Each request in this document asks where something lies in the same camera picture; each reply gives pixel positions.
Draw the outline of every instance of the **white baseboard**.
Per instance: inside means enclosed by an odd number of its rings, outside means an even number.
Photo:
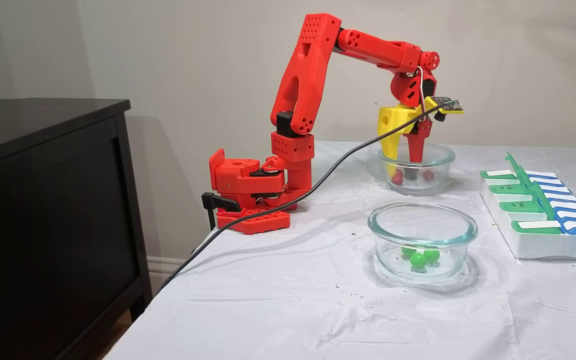
[[[148,271],[150,272],[150,285],[155,294],[166,278],[181,265],[185,259],[172,259],[170,257],[148,256]]]

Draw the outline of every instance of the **red robot arm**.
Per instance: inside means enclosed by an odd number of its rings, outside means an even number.
[[[394,74],[390,84],[392,95],[407,107],[416,107],[423,95],[435,94],[432,70],[439,64],[436,52],[424,52],[418,46],[403,41],[384,41],[355,29],[343,29],[341,20],[327,13],[307,14],[297,46],[281,78],[270,121],[276,131],[270,135],[272,153],[259,168],[252,159],[226,159],[220,149],[210,158],[212,188],[225,198],[237,201],[242,208],[278,207],[311,189],[311,159],[314,157],[314,137],[311,135],[322,102],[324,82],[330,55],[346,55],[385,69]],[[417,67],[423,69],[416,73]],[[420,162],[424,139],[430,126],[415,126],[409,139],[411,161]],[[284,184],[284,171],[287,171]],[[234,230],[258,233],[288,226],[286,216],[277,212],[275,220],[263,219],[254,225],[235,225]],[[222,226],[236,215],[217,212]]]

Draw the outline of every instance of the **green ball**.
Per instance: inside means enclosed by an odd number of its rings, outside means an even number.
[[[434,263],[439,260],[439,251],[437,250],[426,250],[423,252],[423,256],[428,260],[429,263]]]
[[[404,253],[404,257],[409,258],[417,251],[414,248],[402,247],[401,252]]]
[[[412,267],[415,269],[423,269],[427,263],[428,261],[426,260],[426,256],[424,256],[423,253],[416,252],[410,256],[410,264],[412,264]]]

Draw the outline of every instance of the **pill organizer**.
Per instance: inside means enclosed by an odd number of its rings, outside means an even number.
[[[481,196],[518,259],[576,259],[576,196],[555,173],[483,170]]]

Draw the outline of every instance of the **white tablecloth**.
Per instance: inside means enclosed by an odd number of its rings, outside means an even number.
[[[313,178],[355,145],[318,142]],[[441,194],[388,189],[373,145],[304,201],[290,228],[220,235],[106,359],[576,359],[576,261],[515,259],[479,194],[479,171],[508,169],[506,151],[576,194],[576,148],[450,148],[456,160]],[[401,199],[477,221],[461,273],[414,284],[382,270],[366,218]]]

